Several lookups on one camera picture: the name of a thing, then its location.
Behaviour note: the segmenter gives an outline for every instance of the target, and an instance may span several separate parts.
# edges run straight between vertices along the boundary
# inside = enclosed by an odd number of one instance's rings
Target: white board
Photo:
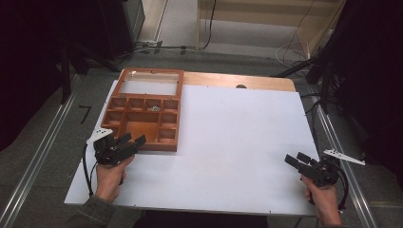
[[[313,216],[299,173],[284,161],[297,152],[318,158],[298,93],[184,85],[178,151],[136,155],[115,204]],[[89,146],[88,167],[95,163],[93,155]],[[92,179],[95,191],[96,174]],[[83,204],[87,198],[80,163],[65,203]]]

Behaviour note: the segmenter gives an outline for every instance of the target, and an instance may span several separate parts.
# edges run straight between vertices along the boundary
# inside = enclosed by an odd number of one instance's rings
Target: wooden tray
[[[182,83],[182,70],[125,68],[101,127],[112,129],[115,138],[130,132],[131,141],[145,134],[142,150],[176,151]]]

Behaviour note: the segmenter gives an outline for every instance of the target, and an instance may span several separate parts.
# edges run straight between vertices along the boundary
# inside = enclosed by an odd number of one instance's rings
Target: black curtain
[[[355,6],[333,53],[336,96],[368,134],[366,152],[403,185],[403,2],[348,1],[345,12]]]

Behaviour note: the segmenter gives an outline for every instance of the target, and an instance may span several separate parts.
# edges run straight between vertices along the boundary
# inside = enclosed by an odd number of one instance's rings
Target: hand
[[[98,187],[95,196],[112,203],[119,196],[119,183],[125,179],[125,167],[133,159],[134,155],[114,166],[97,164]]]
[[[317,217],[323,225],[341,225],[341,217],[337,209],[336,188],[333,185],[326,185],[318,188],[311,179],[301,175],[305,183],[305,198],[311,199],[311,194],[317,208]]]

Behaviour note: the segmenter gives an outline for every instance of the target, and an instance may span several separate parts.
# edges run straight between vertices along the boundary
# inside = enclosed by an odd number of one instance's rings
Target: gray floor
[[[178,1],[170,2],[172,4],[168,5],[168,9],[172,9],[175,6],[174,3],[178,3]],[[182,39],[184,40],[177,40],[177,43],[174,43],[176,38],[168,32],[172,31],[172,29],[169,29],[169,20],[167,18],[169,19],[168,14],[164,18],[165,26],[160,36],[164,40],[164,44],[193,45],[193,43],[190,43],[193,38],[185,36],[184,33],[182,33]],[[260,56],[236,55],[237,53],[229,51],[238,48],[231,46],[226,48],[224,46],[220,51],[213,51],[217,50],[216,47],[220,45],[219,40],[214,39],[213,41],[211,49],[205,52],[187,51],[184,55],[180,55],[177,51],[163,51],[157,55],[136,53],[127,57],[121,67],[179,68],[189,71],[255,76],[270,76],[287,68],[274,58],[273,51],[267,52],[272,54]],[[272,46],[274,46],[273,49],[277,49],[280,47],[280,43]],[[77,209],[76,206],[64,205],[67,190],[80,162],[84,142],[90,136],[98,119],[112,81],[116,80],[119,74],[112,73],[102,67],[95,67],[90,70],[87,76],[81,75],[77,77],[78,84],[73,88],[75,96],[74,100],[72,100],[71,108],[54,138],[53,144],[49,148],[42,168],[30,188],[12,227],[55,227],[71,216]],[[303,78],[293,75],[292,79],[300,94],[309,93],[309,87],[305,84]],[[0,173],[1,211],[6,208],[14,188],[23,177],[30,161],[37,152],[53,117],[57,114],[58,109],[61,108],[59,105],[60,99],[61,91],[58,90],[30,120],[17,140],[0,152],[0,167],[2,167],[2,172]],[[312,106],[313,101],[309,98],[303,99],[303,104],[305,109],[308,109]],[[78,105],[92,106],[83,124],[80,124],[80,121],[84,118],[86,110],[78,107]],[[333,106],[331,106],[329,115],[344,151],[350,156],[359,157],[361,153],[360,147],[356,141],[354,131],[345,117],[338,115]],[[309,115],[307,115],[307,120],[308,122],[311,121]],[[330,144],[321,127],[319,118],[316,118],[316,130],[319,138],[319,150],[328,149]],[[379,164],[353,165],[352,168],[365,198],[369,202],[378,227],[403,227],[403,218],[401,217],[403,215],[403,192],[397,185],[395,176]],[[351,227],[364,227],[361,225],[355,204],[351,199],[347,202],[347,208],[343,215],[345,223],[351,225]],[[140,214],[140,211],[119,208],[110,227],[131,227]],[[268,220],[269,227],[293,227],[297,218],[268,217]],[[314,218],[304,218],[299,227],[313,227],[315,222]]]

